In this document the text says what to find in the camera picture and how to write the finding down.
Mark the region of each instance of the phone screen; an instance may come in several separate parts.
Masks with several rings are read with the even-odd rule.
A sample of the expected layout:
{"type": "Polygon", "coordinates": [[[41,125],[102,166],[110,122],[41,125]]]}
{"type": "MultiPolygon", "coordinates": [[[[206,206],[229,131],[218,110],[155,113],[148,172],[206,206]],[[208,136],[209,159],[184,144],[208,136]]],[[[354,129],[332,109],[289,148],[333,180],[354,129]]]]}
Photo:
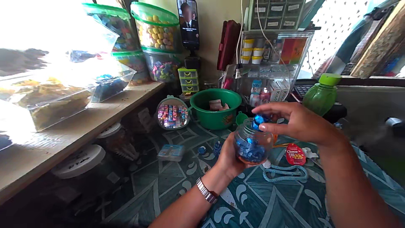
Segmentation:
{"type": "Polygon", "coordinates": [[[198,32],[197,2],[195,0],[177,0],[179,22],[183,46],[198,50],[200,37],[198,32]]]}

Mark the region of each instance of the wooden counter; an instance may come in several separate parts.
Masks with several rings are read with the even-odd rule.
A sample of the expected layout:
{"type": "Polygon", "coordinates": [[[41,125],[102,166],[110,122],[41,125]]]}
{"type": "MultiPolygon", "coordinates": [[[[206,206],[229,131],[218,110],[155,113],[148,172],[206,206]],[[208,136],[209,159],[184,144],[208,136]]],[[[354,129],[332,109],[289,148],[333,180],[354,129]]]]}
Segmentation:
{"type": "Polygon", "coordinates": [[[14,145],[0,151],[0,205],[163,87],[130,87],[43,132],[10,132],[14,145]]]}

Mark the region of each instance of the green bottle cap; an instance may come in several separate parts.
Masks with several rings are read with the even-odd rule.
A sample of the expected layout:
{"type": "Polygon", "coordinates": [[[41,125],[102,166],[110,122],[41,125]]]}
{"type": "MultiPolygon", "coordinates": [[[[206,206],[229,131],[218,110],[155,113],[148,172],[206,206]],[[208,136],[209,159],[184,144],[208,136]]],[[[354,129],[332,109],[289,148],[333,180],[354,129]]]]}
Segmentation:
{"type": "Polygon", "coordinates": [[[339,83],[341,78],[341,75],[335,73],[323,73],[319,79],[319,83],[327,86],[335,86],[339,83]]]}

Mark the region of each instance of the wristwatch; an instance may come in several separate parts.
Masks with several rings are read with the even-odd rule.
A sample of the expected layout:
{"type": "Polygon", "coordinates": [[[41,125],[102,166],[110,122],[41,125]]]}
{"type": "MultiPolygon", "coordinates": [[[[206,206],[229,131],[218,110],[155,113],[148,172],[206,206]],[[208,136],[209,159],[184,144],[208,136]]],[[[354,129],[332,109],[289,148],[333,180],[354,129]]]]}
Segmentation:
{"type": "Polygon", "coordinates": [[[201,191],[202,195],[204,198],[210,203],[210,204],[215,204],[217,202],[217,197],[215,196],[216,194],[214,192],[208,191],[208,189],[204,186],[203,182],[201,181],[201,177],[197,179],[197,187],[201,191]]]}

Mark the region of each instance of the wire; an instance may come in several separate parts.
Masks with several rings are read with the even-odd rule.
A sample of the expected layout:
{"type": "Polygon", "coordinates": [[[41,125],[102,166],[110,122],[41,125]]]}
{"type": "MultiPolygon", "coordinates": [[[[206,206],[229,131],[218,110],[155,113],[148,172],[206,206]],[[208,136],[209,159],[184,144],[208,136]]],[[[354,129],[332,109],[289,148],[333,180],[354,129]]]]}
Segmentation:
{"type": "MultiPolygon", "coordinates": [[[[256,0],[256,6],[257,8],[259,8],[259,0],[256,0]]],[[[283,65],[286,67],[287,72],[288,72],[288,82],[290,83],[290,90],[291,90],[291,74],[290,71],[288,70],[287,65],[284,63],[283,59],[281,58],[281,56],[276,52],[275,48],[273,47],[273,45],[271,44],[270,40],[266,37],[266,35],[264,34],[263,31],[263,27],[262,27],[262,22],[260,21],[260,16],[259,16],[259,9],[257,10],[257,19],[259,20],[259,25],[260,25],[260,30],[262,31],[262,34],[264,36],[264,38],[267,40],[267,42],[270,44],[270,47],[273,49],[273,52],[277,54],[277,56],[280,58],[281,62],[283,63],[283,65]]]]}
{"type": "Polygon", "coordinates": [[[309,50],[307,50],[307,57],[308,57],[308,66],[309,66],[309,68],[311,69],[312,77],[313,77],[313,69],[312,69],[312,67],[311,67],[311,64],[309,63],[309,50]]]}
{"type": "Polygon", "coordinates": [[[238,65],[239,61],[240,61],[240,57],[239,57],[239,60],[238,60],[238,56],[239,56],[238,49],[239,49],[239,42],[241,41],[242,29],[243,29],[243,6],[242,6],[242,2],[243,2],[243,0],[241,0],[241,31],[239,32],[238,43],[236,44],[236,65],[238,65]]]}

